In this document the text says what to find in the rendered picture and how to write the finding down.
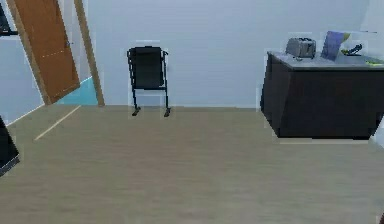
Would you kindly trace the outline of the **black cabinet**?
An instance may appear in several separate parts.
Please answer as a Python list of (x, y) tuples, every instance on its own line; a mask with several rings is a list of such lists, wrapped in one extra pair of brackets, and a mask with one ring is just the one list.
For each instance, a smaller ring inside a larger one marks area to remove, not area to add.
[(0, 177), (19, 162), (19, 151), (0, 116)]

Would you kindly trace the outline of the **black garbage can on stilts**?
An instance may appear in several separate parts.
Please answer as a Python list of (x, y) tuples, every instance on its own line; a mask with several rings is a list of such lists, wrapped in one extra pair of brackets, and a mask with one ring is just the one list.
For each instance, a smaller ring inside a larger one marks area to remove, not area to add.
[(141, 108), (137, 104), (136, 90), (164, 91), (165, 113), (168, 117), (171, 113), (168, 97), (168, 82), (166, 56), (167, 51), (160, 47), (144, 46), (133, 47), (127, 51), (127, 62), (130, 75), (132, 98), (134, 104), (133, 116), (136, 116)]

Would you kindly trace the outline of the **black utensil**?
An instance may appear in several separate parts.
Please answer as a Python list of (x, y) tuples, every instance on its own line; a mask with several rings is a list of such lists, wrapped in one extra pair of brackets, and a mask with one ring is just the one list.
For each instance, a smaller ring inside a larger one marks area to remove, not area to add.
[(341, 50), (341, 53), (343, 53), (344, 55), (346, 55), (346, 56), (360, 56), (359, 54), (358, 54), (358, 52), (360, 51), (360, 50), (362, 50), (362, 48), (363, 48), (363, 45), (362, 44), (358, 44), (358, 45), (356, 45), (354, 48), (352, 48), (352, 49), (342, 49)]

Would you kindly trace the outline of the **brown wooden room door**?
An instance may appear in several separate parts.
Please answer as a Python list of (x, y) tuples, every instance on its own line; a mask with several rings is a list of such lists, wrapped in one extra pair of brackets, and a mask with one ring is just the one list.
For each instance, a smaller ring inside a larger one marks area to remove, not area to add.
[(5, 0), (43, 102), (50, 105), (80, 87), (58, 0)]

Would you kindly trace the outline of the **silver toaster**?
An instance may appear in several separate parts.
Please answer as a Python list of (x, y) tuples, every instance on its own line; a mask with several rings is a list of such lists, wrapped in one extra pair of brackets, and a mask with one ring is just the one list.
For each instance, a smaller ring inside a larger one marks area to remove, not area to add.
[(310, 38), (290, 38), (285, 52), (294, 57), (314, 58), (316, 54), (316, 41)]

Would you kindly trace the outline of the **dark brown kitchen counter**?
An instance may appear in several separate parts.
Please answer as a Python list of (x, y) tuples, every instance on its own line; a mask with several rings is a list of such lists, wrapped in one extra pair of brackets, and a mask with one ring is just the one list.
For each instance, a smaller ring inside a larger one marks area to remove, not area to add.
[(270, 51), (260, 106), (282, 138), (367, 140), (384, 118), (384, 65)]

